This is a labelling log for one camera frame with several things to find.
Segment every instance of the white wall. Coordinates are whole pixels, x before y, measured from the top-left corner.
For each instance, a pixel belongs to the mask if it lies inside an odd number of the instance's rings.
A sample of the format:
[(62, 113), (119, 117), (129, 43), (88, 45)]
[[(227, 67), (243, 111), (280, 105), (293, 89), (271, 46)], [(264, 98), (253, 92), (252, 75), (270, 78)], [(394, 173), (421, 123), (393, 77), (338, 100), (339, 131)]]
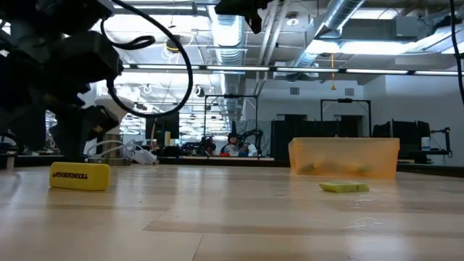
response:
[[(464, 165), (464, 107), (455, 77), (394, 76), (375, 79), (365, 86), (365, 98), (373, 103), (373, 123), (395, 120), (421, 120), (432, 130), (451, 128), (452, 159), (447, 165)], [(434, 134), (437, 143), (445, 148), (444, 135)], [(438, 145), (432, 141), (432, 147)], [(430, 157), (443, 164), (442, 157)]]
[[(254, 81), (246, 82), (247, 89), (254, 88)], [(308, 120), (320, 120), (320, 100), (321, 99), (363, 99), (364, 88), (357, 85), (356, 81), (340, 80), (335, 82), (336, 90), (331, 90), (332, 82), (326, 81), (298, 81), (289, 83), (284, 80), (270, 80), (265, 84), (258, 102), (258, 120), (276, 120), (277, 115), (296, 114), (307, 115)], [(290, 95), (290, 87), (299, 87), (300, 95)], [(345, 88), (354, 88), (355, 96), (346, 97)], [(364, 135), (368, 135), (368, 105), (359, 104), (339, 104), (336, 102), (325, 102), (324, 120), (335, 120), (335, 115), (362, 115)], [(254, 108), (245, 106), (244, 117), (247, 120), (255, 119)]]

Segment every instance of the metal frame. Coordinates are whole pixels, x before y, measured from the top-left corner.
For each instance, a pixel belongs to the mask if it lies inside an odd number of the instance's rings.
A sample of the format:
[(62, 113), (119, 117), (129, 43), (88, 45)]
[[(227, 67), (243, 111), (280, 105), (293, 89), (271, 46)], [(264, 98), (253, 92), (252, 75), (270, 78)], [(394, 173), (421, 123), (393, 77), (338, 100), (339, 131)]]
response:
[(207, 114), (207, 100), (210, 97), (215, 97), (219, 98), (222, 97), (224, 99), (240, 99), (240, 98), (253, 98), (256, 101), (256, 107), (254, 109), (255, 111), (255, 128), (258, 129), (258, 109), (259, 109), (259, 104), (258, 104), (258, 96), (256, 95), (237, 95), (237, 94), (226, 94), (226, 95), (205, 95), (204, 96), (204, 121), (203, 121), (203, 137), (206, 138), (206, 114)]
[(370, 100), (354, 100), (354, 99), (321, 99), (320, 100), (320, 121), (324, 121), (324, 102), (338, 102), (338, 103), (353, 103), (365, 102), (368, 104), (368, 119), (369, 119), (369, 137), (372, 137), (372, 111), (370, 109)]

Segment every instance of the silver duct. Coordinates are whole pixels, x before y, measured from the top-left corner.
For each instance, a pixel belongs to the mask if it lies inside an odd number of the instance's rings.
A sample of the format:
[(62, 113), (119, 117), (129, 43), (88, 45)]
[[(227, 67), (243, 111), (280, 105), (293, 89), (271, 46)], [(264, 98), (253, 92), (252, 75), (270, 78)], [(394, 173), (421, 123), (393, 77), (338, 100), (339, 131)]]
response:
[[(217, 15), (214, 9), (210, 9), (212, 17), (212, 35), (215, 45), (224, 47), (239, 47), (242, 44), (243, 19), (236, 15)], [(242, 65), (244, 53), (241, 50), (217, 49), (217, 62), (221, 65)], [(243, 94), (244, 75), (224, 74), (224, 81), (221, 81), (224, 94)], [(228, 114), (236, 115), (236, 102), (225, 100), (224, 108)]]
[[(364, 2), (365, 0), (332, 0), (328, 4), (327, 12), (323, 14), (322, 20), (318, 23), (311, 22), (309, 26), (309, 30), (312, 31), (310, 32), (310, 39), (312, 40), (324, 27), (326, 30), (341, 30), (343, 25), (348, 22), (350, 17)], [(311, 52), (310, 49), (308, 50), (308, 46), (299, 55), (298, 59), (293, 62), (292, 67), (309, 67), (313, 64), (319, 54)], [(286, 76), (286, 80), (290, 82), (307, 80), (308, 78), (305, 74), (301, 73), (292, 73)]]
[(324, 25), (330, 30), (339, 30), (364, 4), (365, 0), (332, 0), (324, 14)]

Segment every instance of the person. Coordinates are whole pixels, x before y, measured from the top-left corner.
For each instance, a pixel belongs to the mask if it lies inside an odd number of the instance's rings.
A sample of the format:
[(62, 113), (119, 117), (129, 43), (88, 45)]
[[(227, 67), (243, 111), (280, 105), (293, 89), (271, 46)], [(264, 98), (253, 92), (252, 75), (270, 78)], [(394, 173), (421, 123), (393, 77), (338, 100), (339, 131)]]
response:
[(216, 145), (215, 144), (206, 144), (204, 148), (204, 156), (214, 156), (215, 155), (215, 150), (216, 150)]
[(228, 144), (224, 146), (224, 153), (240, 152), (239, 136), (237, 133), (229, 133), (227, 136)]

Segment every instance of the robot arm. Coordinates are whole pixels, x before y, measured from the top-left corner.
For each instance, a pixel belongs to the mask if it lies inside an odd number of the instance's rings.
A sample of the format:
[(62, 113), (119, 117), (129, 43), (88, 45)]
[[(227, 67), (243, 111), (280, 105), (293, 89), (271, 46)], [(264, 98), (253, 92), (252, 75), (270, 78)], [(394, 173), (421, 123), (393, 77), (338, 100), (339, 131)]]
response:
[(249, 130), (239, 135), (239, 147), (242, 147), (246, 139), (250, 136), (254, 136), (254, 146), (257, 149), (259, 155), (261, 155), (261, 139), (263, 132), (260, 129)]

